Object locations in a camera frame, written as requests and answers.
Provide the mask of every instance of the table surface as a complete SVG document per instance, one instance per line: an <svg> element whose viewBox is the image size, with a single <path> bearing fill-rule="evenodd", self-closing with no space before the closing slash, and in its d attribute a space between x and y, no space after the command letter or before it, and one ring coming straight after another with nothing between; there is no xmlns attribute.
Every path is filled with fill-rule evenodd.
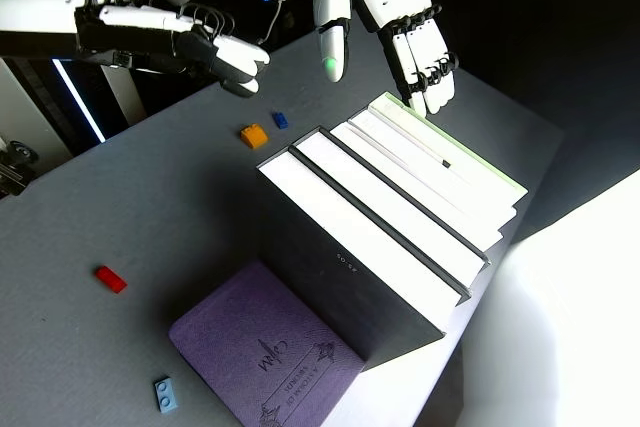
<svg viewBox="0 0 640 427"><path fill-rule="evenodd" d="M316 38L273 55L260 93L211 86L0 201L0 417L4 426L239 425L180 357L170 325L257 251L254 167L317 125L332 128L385 90L382 48L354 22L348 73L324 78ZM433 121L529 189L494 265L441 341L361 374L327 426L410 426L505 253L561 133L460 71ZM271 119L282 111L289 129ZM247 148L250 123L271 140ZM119 295L93 277L110 266ZM179 408L162 415L153 382L170 376Z"/></svg>

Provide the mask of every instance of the purple notebook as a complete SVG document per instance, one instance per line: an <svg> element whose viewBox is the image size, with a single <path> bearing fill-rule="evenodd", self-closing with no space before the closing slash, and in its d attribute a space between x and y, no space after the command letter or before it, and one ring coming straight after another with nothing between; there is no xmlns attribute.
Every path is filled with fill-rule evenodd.
<svg viewBox="0 0 640 427"><path fill-rule="evenodd" d="M181 317L182 356L246 427L314 427L364 362L259 262Z"/></svg>

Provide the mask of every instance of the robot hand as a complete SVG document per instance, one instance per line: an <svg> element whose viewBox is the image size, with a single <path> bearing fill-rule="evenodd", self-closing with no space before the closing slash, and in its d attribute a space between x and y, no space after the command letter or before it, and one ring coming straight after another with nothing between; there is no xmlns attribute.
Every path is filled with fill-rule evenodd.
<svg viewBox="0 0 640 427"><path fill-rule="evenodd" d="M269 63L261 48L233 37L233 18L187 4L180 12L145 0L0 0L0 55L58 58L113 67L217 76L244 97Z"/></svg>
<svg viewBox="0 0 640 427"><path fill-rule="evenodd" d="M350 0L314 0L316 26L320 27L320 45L323 63L330 80L340 80L344 70L337 73L327 69L327 60L340 56L339 36L331 43L323 40L340 19L347 19L344 29L344 57L349 15L345 3ZM440 11L431 0L362 0L358 5L361 18L370 31L377 31L383 43L391 71L405 103L418 114L426 116L427 109L437 113L454 95L452 71L458 66L433 17ZM322 16L318 13L329 12ZM345 64L336 62L338 67Z"/></svg>

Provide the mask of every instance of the light strip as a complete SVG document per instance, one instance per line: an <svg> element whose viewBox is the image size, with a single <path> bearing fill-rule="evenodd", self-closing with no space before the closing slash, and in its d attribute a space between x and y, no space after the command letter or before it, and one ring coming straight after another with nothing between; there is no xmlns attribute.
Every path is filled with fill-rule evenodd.
<svg viewBox="0 0 640 427"><path fill-rule="evenodd" d="M62 77L62 80L64 81L64 83L67 85L69 92L75 99L76 103L78 104L78 107L80 107L82 114L84 115L85 119L87 119L87 122L89 122L89 125L93 129L93 132L96 134L96 137L98 138L100 143L104 142L105 141L104 135L102 135L102 132L100 132L100 129L98 128L98 124L96 124L96 121L93 120L93 117L91 116L89 109L87 109L87 106L82 100L82 97L80 97L80 94L76 89L76 86L73 85L73 82L71 82L71 79L69 78L69 74L67 74L67 71L64 70L64 67L62 67L62 64L60 63L59 60L54 59L53 65L58 70L58 73L60 74L60 77Z"/></svg>

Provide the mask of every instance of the dark blue lego brick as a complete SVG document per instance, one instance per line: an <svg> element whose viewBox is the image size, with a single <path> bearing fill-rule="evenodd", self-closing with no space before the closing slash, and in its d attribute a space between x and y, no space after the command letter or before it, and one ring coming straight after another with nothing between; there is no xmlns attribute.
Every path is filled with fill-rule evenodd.
<svg viewBox="0 0 640 427"><path fill-rule="evenodd" d="M287 118L282 112L276 112L275 114L273 114L273 120L275 120L276 125L279 129L286 129L287 127L289 127L289 122L287 122Z"/></svg>
<svg viewBox="0 0 640 427"><path fill-rule="evenodd" d="M178 407L175 395L173 395L173 386L171 379L167 377L160 382L156 382L156 395L158 396L158 407L160 412L166 414Z"/></svg>

